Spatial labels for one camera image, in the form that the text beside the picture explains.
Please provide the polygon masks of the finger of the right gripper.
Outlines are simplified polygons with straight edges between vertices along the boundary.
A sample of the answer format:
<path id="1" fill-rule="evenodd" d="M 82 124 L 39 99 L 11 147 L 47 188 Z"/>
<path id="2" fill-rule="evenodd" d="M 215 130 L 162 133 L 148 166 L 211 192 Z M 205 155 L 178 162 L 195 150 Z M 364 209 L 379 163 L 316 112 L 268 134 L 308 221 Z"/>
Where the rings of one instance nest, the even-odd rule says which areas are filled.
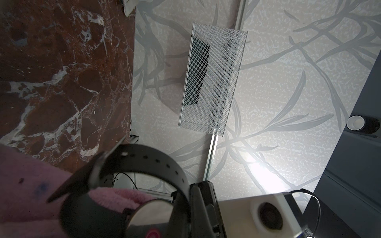
<path id="1" fill-rule="evenodd" d="M 121 145 L 127 135 L 123 136 L 117 144 L 110 150 L 95 155 L 85 166 L 73 173 L 48 199 L 51 203 L 67 193 L 88 192 L 95 189 L 100 184 L 100 173 L 108 157 Z"/>

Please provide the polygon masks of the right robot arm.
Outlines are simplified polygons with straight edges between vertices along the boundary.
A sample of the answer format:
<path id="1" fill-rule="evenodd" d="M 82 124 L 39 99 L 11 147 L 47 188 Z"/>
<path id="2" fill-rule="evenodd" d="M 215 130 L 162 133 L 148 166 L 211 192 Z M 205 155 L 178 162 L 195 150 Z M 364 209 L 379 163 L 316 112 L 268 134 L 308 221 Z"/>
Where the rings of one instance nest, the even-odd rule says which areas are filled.
<path id="1" fill-rule="evenodd" d="M 49 198 L 64 197 L 60 223 L 71 238 L 144 238 L 163 228 L 165 238 L 307 238 L 307 223 L 293 197 L 316 200 L 317 225 L 339 218 L 358 236 L 378 238 L 381 218 L 381 60 L 325 168 L 317 192 L 290 192 L 218 201 L 212 182 L 189 184 L 184 171 L 163 152 L 138 144 L 116 146 L 76 171 Z M 138 172 L 174 186 L 173 202 L 150 200 L 116 212 L 96 203 L 90 188 L 112 173 Z"/>

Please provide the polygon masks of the pink fluffy cloth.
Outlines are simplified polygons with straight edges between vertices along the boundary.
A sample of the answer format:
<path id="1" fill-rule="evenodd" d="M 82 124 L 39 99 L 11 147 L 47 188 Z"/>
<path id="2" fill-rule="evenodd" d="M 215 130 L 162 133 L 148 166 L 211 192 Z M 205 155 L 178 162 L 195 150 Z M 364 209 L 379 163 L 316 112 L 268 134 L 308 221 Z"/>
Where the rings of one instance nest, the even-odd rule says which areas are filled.
<path id="1" fill-rule="evenodd" d="M 70 173 L 1 146 L 1 237 L 65 238 L 63 199 L 47 203 Z"/>

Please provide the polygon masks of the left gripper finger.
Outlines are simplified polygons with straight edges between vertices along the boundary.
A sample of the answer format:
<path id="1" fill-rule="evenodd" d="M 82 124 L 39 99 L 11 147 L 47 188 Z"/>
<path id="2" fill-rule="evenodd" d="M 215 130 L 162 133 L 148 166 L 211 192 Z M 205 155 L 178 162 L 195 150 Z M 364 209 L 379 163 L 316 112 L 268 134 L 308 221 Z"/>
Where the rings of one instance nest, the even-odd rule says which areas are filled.
<path id="1" fill-rule="evenodd" d="M 226 237 L 214 185 L 208 180 L 190 186 L 190 237 Z"/>

